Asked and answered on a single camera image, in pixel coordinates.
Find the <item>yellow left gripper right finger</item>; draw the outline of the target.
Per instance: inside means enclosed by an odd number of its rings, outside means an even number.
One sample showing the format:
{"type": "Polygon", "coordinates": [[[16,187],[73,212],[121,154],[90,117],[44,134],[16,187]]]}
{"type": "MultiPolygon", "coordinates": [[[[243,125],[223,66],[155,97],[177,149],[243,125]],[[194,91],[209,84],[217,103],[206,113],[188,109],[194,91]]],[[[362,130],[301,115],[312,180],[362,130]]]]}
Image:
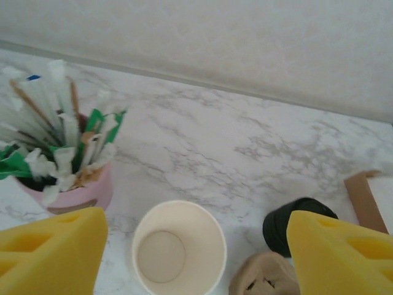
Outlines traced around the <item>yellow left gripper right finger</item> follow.
{"type": "Polygon", "coordinates": [[[301,294],[392,294],[392,236],[300,210],[286,234],[301,294]]]}

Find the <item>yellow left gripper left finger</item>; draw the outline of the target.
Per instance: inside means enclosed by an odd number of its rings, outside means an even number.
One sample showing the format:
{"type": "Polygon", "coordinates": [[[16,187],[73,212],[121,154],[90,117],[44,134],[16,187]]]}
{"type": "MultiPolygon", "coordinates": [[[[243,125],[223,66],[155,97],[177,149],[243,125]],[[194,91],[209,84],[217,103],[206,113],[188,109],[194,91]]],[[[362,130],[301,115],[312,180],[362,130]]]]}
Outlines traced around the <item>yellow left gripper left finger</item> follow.
{"type": "Polygon", "coordinates": [[[95,206],[1,231],[1,294],[93,294],[106,240],[95,206]]]}

